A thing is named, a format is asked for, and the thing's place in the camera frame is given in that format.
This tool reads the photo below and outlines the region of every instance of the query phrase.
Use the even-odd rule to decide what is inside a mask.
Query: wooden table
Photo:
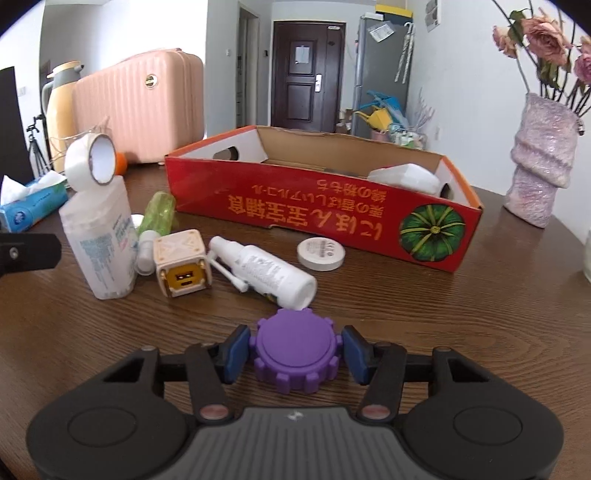
[[[126,177],[132,211],[142,212],[166,189],[162,167]],[[557,220],[546,230],[501,208],[502,198],[479,192],[485,213],[455,274],[348,249],[345,264],[318,273],[316,313],[340,329],[354,325],[370,339],[390,340],[413,353],[449,345],[549,406],[566,443],[554,480],[586,480],[591,468],[591,284],[582,273],[583,247]],[[222,235],[296,263],[306,235],[270,231],[191,215],[206,243]],[[177,299],[162,296],[154,278],[140,278],[122,300],[96,300],[68,246],[57,214],[37,232],[55,232],[63,257],[52,271],[0,280],[0,456],[19,480],[37,474],[25,447],[33,415],[51,400],[142,345],[182,352],[220,341],[240,323],[254,325],[276,308],[253,292],[239,294],[221,275],[213,288]],[[252,369],[228,388],[239,405],[355,405],[364,388],[341,369],[316,395],[285,397],[255,382]],[[405,387],[403,411],[426,398],[426,385]],[[167,398],[190,411],[185,385]]]

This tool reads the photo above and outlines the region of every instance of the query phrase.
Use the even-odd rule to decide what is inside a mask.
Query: tissue box
[[[27,187],[37,182],[34,180]],[[67,199],[66,182],[63,181],[22,200],[0,206],[0,225],[10,233],[24,232],[64,205]]]

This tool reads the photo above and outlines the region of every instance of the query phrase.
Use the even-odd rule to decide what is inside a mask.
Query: blue gripper pad
[[[343,338],[343,357],[353,379],[360,385],[369,384],[371,378],[368,365],[367,342],[356,330],[345,327],[341,333]]]
[[[251,331],[248,328],[244,328],[235,338],[230,340],[223,370],[225,383],[232,384],[238,380],[238,377],[242,372],[242,367],[244,367],[244,364],[248,360],[248,341],[250,340],[250,337]]]

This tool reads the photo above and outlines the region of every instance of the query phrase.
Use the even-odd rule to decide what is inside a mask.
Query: pink rose
[[[586,85],[591,85],[591,53],[582,53],[574,62],[574,74]]]
[[[572,45],[562,33],[560,25],[547,15],[521,21],[524,34],[530,42],[528,49],[534,55],[555,65],[567,63],[566,49]]]
[[[510,59],[517,58],[517,44],[509,36],[509,28],[495,27],[492,30],[492,39],[495,41],[499,51],[503,52]]]

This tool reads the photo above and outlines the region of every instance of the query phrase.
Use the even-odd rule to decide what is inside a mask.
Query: pink suitcase
[[[203,62],[179,48],[141,53],[79,80],[73,102],[79,132],[107,120],[129,162],[164,161],[203,138]]]

